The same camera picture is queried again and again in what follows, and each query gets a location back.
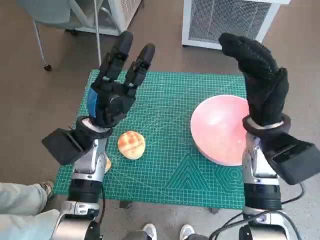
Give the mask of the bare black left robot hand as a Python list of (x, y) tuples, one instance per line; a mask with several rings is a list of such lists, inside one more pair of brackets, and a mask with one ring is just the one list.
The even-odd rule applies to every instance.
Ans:
[(133, 34), (121, 33), (108, 52), (95, 81), (88, 91), (87, 110), (94, 125), (113, 128), (123, 120), (136, 100), (137, 88), (143, 83), (151, 66), (156, 47), (148, 43), (132, 62), (123, 83), (117, 82), (129, 57)]

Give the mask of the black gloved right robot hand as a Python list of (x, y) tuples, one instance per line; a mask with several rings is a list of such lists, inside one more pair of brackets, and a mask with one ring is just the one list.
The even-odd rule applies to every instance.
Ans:
[(225, 56), (234, 58), (245, 79), (249, 116), (261, 127), (283, 121), (289, 91), (288, 71), (279, 67), (271, 51), (256, 40), (231, 33), (218, 39)]

